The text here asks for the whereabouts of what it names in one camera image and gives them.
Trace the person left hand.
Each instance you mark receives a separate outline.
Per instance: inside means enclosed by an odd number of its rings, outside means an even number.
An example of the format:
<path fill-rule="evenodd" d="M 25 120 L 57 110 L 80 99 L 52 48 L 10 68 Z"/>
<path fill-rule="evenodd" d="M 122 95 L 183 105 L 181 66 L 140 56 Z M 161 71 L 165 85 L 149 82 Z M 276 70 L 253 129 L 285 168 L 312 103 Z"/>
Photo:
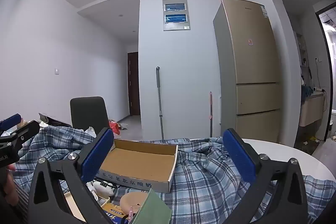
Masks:
<path fill-rule="evenodd" d="M 11 206 L 16 206 L 19 201 L 18 192 L 13 179 L 12 171 L 15 171 L 15 165 L 11 164 L 6 167 L 6 182 L 3 185 L 5 200 Z"/>

